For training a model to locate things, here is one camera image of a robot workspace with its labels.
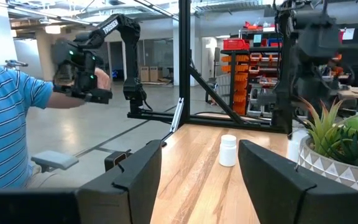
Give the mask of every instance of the blue striped shirt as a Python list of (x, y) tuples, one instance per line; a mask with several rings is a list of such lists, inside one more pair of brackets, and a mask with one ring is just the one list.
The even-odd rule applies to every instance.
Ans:
[(52, 84), (0, 67), (0, 188), (25, 187), (32, 175), (25, 116), (30, 106), (45, 108)]

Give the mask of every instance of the man's arm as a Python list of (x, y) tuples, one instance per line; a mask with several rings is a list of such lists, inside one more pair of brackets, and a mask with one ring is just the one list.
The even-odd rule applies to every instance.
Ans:
[(16, 70), (8, 70), (8, 73), (16, 78), (16, 86), (24, 98), (26, 108), (35, 106), (41, 109), (68, 109), (85, 104), (83, 100), (53, 92), (52, 82), (39, 80)]

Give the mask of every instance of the bottle cap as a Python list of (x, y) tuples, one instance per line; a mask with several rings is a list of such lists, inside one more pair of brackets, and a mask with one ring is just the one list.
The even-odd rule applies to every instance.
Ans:
[(221, 138), (221, 144), (225, 146), (235, 146), (237, 144), (237, 138), (230, 134), (225, 134)]

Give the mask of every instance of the person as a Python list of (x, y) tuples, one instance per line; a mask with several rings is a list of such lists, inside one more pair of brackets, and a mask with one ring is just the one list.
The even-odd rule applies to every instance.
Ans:
[[(109, 76), (95, 70), (98, 88), (110, 90)], [(0, 189), (37, 187), (79, 187), (80, 182), (40, 172), (29, 159), (25, 117), (30, 107), (75, 108), (85, 102), (53, 92), (52, 82), (0, 67)]]

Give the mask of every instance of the cardboard box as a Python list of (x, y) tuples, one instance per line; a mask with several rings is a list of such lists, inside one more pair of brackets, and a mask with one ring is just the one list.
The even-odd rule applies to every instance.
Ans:
[(162, 78), (162, 68), (150, 67), (150, 82), (158, 82), (159, 78)]
[(148, 67), (141, 67), (140, 68), (140, 80), (142, 82), (149, 82), (150, 81), (150, 70)]

